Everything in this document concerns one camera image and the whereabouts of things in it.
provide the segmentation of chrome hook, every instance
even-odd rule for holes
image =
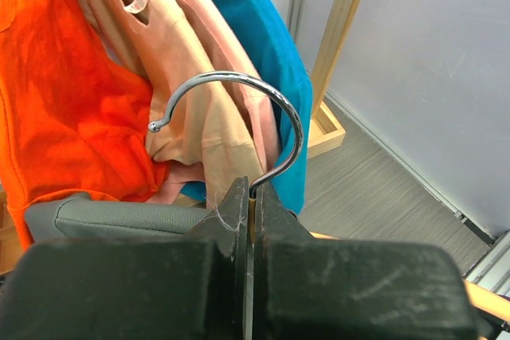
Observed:
[[[184,96],[186,92],[199,86],[200,84],[209,83],[211,81],[232,81],[235,83],[241,83],[245,85],[249,85],[252,88],[255,88],[271,98],[279,107],[281,107],[287,116],[290,119],[292,127],[294,128],[294,147],[292,149],[291,154],[277,167],[271,169],[266,174],[257,178],[252,182],[249,187],[249,197],[254,199],[257,193],[257,187],[262,185],[264,182],[267,182],[277,175],[282,174],[286,171],[299,157],[301,150],[303,149],[304,143],[304,133],[303,133],[303,125],[301,124],[301,120],[299,115],[297,114],[296,109],[293,105],[288,101],[284,95],[280,93],[280,91],[276,90],[271,85],[266,82],[257,79],[256,77],[246,75],[244,73],[239,72],[228,72],[228,71],[218,71],[218,72],[207,72],[197,75],[195,77],[191,77],[189,80],[182,83],[174,93],[170,96],[167,103],[167,109],[161,119],[156,121],[152,121],[149,123],[149,131],[153,133],[157,133],[161,130],[162,127],[167,125],[174,113],[175,105],[178,101]]]

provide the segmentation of orange shirt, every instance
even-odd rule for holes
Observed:
[[[77,0],[0,0],[0,179],[22,245],[33,203],[86,191],[145,201],[151,86],[112,63]]]

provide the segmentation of wooden pole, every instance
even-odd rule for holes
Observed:
[[[319,53],[312,70],[313,84],[313,109],[315,115],[320,108],[320,103],[326,91],[329,81],[335,70],[340,50],[342,49],[347,31],[351,26],[352,19],[358,8],[359,0],[334,0],[328,23],[320,43]]]

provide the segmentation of blue shirt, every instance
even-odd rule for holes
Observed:
[[[262,80],[280,90],[300,115],[304,146],[300,157],[286,172],[273,179],[283,205],[299,213],[304,205],[308,132],[312,111],[312,83],[290,34],[271,0],[213,0],[241,42]],[[282,163],[292,151],[294,132],[286,115],[273,105],[277,118]],[[182,192],[203,200],[201,182],[187,184]]]

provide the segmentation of hanger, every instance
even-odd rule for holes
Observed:
[[[303,149],[304,144],[303,125],[301,124],[301,120],[299,115],[297,114],[296,109],[293,107],[290,101],[288,101],[283,94],[281,94],[271,85],[267,84],[263,80],[257,79],[256,77],[250,75],[246,75],[244,73],[217,71],[202,73],[182,83],[170,96],[163,117],[161,119],[151,121],[149,123],[148,126],[149,131],[151,131],[152,133],[157,133],[158,131],[160,131],[162,127],[164,127],[170,122],[172,115],[174,113],[175,105],[177,105],[178,101],[182,99],[182,97],[188,91],[199,86],[200,84],[209,83],[211,81],[232,81],[236,83],[249,85],[250,87],[265,93],[266,95],[269,96],[269,98],[272,101],[274,101],[279,107],[281,107],[281,109],[283,109],[285,114],[289,117],[292,127],[294,128],[295,133],[294,147],[292,149],[292,152],[279,166],[271,169],[266,174],[263,174],[259,178],[255,179],[249,186],[249,209],[248,209],[249,229],[252,240],[254,240],[255,198],[257,196],[257,188],[260,185],[264,184],[265,182],[275,178],[277,175],[285,172],[297,160],[301,153],[301,150]]]

